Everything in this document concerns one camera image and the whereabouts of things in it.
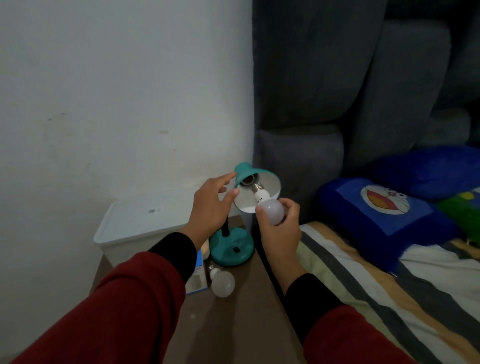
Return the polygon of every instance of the pillow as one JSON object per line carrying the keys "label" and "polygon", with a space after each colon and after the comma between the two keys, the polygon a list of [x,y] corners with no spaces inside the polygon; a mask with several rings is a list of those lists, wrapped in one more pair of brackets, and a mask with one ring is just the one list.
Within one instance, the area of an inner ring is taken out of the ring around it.
{"label": "pillow", "polygon": [[434,205],[379,186],[365,178],[341,178],[315,195],[321,215],[360,254],[385,272],[412,244],[434,245],[464,234]]}
{"label": "pillow", "polygon": [[480,187],[443,200],[437,206],[456,222],[470,241],[480,245]]}
{"label": "pillow", "polygon": [[480,186],[480,149],[436,146],[385,157],[367,168],[367,177],[411,196],[442,200]]}

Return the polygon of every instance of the cartoon mouth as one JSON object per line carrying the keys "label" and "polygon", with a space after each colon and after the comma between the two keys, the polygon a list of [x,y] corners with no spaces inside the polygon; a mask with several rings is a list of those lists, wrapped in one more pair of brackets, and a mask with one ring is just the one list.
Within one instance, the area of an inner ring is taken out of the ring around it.
{"label": "cartoon mouth", "polygon": [[382,196],[377,192],[367,190],[368,199],[377,207],[384,208],[387,210],[398,210],[398,207],[395,206],[392,200],[388,197]]}

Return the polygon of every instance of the blue plush fabric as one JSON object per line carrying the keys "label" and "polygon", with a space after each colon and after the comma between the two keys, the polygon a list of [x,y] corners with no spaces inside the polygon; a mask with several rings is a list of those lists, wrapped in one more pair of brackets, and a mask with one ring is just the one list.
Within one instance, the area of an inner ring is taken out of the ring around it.
{"label": "blue plush fabric", "polygon": [[384,157],[367,177],[405,194],[441,200],[480,185],[480,149],[437,146]]}
{"label": "blue plush fabric", "polygon": [[345,235],[365,260],[395,272],[412,244],[442,244],[463,232],[434,205],[365,178],[341,178],[316,196],[321,215]]}

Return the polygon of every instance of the white wall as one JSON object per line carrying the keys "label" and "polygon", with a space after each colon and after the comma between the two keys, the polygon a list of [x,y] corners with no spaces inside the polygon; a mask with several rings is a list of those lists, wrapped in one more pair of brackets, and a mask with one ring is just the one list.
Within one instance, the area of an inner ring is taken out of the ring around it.
{"label": "white wall", "polygon": [[0,2],[0,355],[88,293],[116,198],[252,158],[251,1]]}

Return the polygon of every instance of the hand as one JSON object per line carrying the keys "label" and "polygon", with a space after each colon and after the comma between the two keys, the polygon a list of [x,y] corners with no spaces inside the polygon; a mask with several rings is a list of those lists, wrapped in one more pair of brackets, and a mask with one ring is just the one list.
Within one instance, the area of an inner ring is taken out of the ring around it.
{"label": "hand", "polygon": [[287,217],[281,225],[270,225],[267,214],[260,206],[257,206],[255,212],[265,254],[285,294],[290,284],[307,271],[297,260],[297,247],[301,237],[300,205],[287,198],[280,198],[279,201],[288,207]]}
{"label": "hand", "polygon": [[227,219],[233,200],[238,196],[240,190],[235,188],[229,191],[222,201],[218,198],[218,194],[227,190],[225,185],[236,175],[236,172],[232,172],[221,177],[209,178],[195,192],[190,219],[179,232],[187,235],[197,250],[210,235],[222,227]]}

